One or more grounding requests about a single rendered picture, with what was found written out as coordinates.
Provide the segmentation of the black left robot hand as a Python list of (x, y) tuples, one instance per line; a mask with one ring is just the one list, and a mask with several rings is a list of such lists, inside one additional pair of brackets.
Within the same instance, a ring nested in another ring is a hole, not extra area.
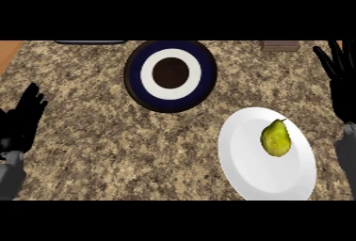
[(48, 102), (33, 83), (21, 96), (15, 109), (5, 111), (0, 108), (0, 153), (23, 151), (33, 148), (37, 124)]

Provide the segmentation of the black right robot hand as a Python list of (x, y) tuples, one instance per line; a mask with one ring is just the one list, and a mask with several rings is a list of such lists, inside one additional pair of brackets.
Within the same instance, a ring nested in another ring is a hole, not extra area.
[(331, 55), (320, 46), (314, 52), (330, 77), (333, 108), (345, 123), (356, 123), (356, 40), (345, 40), (339, 44), (328, 42)]

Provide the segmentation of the green pear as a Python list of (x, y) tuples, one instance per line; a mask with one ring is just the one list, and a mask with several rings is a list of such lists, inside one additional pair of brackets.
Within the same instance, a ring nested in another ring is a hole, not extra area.
[(271, 156), (281, 157), (292, 150), (293, 140), (284, 120), (277, 119), (263, 129), (261, 143)]

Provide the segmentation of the white plate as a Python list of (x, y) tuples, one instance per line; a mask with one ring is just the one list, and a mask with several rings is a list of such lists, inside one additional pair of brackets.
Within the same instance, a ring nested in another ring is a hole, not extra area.
[[(284, 120), (292, 150), (271, 156), (261, 143), (263, 129)], [(227, 119), (219, 135), (219, 157), (227, 178), (247, 201), (306, 201), (312, 195), (318, 167), (305, 134), (287, 117), (263, 107), (238, 110)]]

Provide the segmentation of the dark blue ringed plate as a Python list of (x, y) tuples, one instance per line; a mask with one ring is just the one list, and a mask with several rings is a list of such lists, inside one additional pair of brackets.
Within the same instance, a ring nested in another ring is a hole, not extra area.
[(216, 59), (197, 40), (151, 40), (131, 54), (126, 88), (132, 98), (153, 111), (176, 113), (196, 107), (216, 81)]

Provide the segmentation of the brown wooden block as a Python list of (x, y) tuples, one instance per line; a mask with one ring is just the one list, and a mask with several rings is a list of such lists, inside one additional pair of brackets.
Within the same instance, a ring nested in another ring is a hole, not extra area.
[(294, 52), (299, 49), (297, 40), (263, 40), (262, 50), (265, 52)]

